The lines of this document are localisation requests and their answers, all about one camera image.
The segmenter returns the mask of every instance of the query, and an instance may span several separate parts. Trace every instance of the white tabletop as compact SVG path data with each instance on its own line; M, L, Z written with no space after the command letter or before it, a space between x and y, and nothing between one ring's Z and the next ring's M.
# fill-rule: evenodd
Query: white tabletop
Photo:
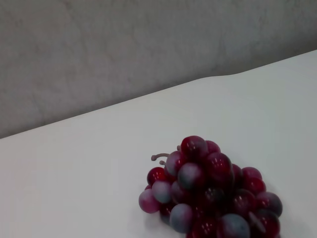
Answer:
M0 140L1 238L178 238L138 196L188 135L255 166L284 238L317 237L317 51L210 77Z

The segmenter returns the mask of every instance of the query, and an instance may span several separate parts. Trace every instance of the grape stem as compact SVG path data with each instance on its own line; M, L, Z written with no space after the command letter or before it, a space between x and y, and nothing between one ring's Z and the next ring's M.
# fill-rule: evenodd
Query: grape stem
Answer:
M167 156L169 156L169 154L167 154L167 153L160 153L160 154L157 154L157 155L152 155L151 160L152 160L152 161L155 161L155 160L157 160L157 159L160 158L160 157L167 157Z

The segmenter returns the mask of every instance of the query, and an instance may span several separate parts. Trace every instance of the white table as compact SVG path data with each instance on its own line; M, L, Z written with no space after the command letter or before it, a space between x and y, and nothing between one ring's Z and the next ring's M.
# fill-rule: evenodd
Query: white table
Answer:
M317 237L317 51L210 77L0 140L1 238L178 238L138 196L196 134L260 169L284 238Z

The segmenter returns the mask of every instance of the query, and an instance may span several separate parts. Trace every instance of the grape bunch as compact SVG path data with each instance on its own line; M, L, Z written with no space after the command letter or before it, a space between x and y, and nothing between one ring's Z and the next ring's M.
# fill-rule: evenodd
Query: grape bunch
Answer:
M143 211L159 211L186 238L280 238L282 203L257 169L232 164L216 143L198 136L152 160L159 157L167 159L148 173Z

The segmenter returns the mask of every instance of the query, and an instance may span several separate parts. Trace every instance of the gray wall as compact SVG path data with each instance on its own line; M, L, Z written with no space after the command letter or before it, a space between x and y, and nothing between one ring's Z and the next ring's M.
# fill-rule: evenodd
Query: gray wall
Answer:
M0 0L0 137L315 49L317 0Z

